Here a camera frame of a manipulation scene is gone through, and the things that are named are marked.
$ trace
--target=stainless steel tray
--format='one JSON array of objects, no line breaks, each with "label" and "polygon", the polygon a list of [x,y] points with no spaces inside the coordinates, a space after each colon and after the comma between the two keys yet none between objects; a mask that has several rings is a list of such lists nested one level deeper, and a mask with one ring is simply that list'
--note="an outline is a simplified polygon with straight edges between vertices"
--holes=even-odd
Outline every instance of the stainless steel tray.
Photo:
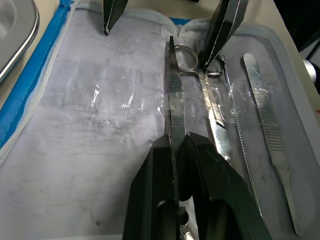
[{"label": "stainless steel tray", "polygon": [[33,0],[0,0],[0,83],[34,40],[39,22]]}]

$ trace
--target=blue trim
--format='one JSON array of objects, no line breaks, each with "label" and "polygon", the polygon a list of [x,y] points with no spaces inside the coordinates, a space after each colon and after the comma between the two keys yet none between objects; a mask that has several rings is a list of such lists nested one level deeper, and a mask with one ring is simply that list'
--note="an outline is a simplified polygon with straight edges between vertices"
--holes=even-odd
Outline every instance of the blue trim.
[{"label": "blue trim", "polygon": [[181,18],[173,18],[173,17],[170,17],[170,19],[175,25],[185,25],[186,23],[191,21],[190,19],[181,19]]},{"label": "blue trim", "polygon": [[17,128],[24,113],[27,99],[35,89],[50,50],[54,46],[67,20],[70,4],[72,4],[70,0],[60,0],[60,5],[46,28],[39,44],[35,48],[0,110],[0,148],[2,148]]}]

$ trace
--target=blue fabric edge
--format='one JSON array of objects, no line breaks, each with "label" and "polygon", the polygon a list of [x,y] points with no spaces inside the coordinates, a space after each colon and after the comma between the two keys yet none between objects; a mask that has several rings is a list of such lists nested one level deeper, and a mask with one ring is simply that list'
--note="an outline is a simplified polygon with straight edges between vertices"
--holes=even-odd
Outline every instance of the blue fabric edge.
[{"label": "blue fabric edge", "polygon": [[170,17],[170,19],[175,25],[185,25],[186,23],[191,21],[190,19],[182,19],[182,18],[174,18],[174,17]]},{"label": "blue fabric edge", "polygon": [[28,97],[35,89],[51,48],[66,23],[72,3],[71,0],[60,0],[53,18],[0,110],[0,148],[17,128]]}]

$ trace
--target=surgical scissors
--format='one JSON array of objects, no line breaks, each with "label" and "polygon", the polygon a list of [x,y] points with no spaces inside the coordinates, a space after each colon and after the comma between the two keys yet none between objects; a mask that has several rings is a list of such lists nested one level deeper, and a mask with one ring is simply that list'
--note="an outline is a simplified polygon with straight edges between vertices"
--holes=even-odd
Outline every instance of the surgical scissors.
[{"label": "surgical scissors", "polygon": [[179,67],[179,70],[183,74],[191,74],[198,78],[198,81],[202,88],[202,94],[204,99],[205,108],[208,113],[209,131],[211,136],[209,139],[215,143],[215,147],[218,153],[235,169],[235,162],[231,157],[231,144],[227,135],[226,124],[224,116],[221,112],[221,105],[217,103],[216,97],[213,91],[209,90],[209,77],[219,78],[224,74],[224,68],[220,59],[217,58],[220,66],[220,72],[212,72],[206,68],[200,67],[199,56],[191,48],[183,45],[174,46],[176,50],[183,50],[192,55],[195,59],[195,65],[189,69]]}]

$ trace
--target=table surface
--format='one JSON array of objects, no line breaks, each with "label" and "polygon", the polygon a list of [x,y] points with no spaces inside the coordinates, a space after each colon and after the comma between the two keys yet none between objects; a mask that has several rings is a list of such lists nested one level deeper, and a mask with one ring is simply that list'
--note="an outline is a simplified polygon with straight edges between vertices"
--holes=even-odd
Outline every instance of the table surface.
[{"label": "table surface", "polygon": [[[38,34],[26,53],[18,61],[15,68],[0,85],[0,107],[3,106],[20,73],[28,62],[32,52],[40,41],[46,27],[59,5],[59,0],[34,0],[40,14]],[[194,3],[187,0],[129,0],[127,6],[132,8],[148,8],[165,14],[168,17],[182,19],[211,18],[219,0],[201,0]],[[301,79],[301,86],[307,93],[308,100],[320,125],[320,96],[318,95],[302,58],[286,29],[273,0],[250,0],[244,17],[245,23],[260,24],[269,27],[282,39],[291,56],[292,62]]]}]

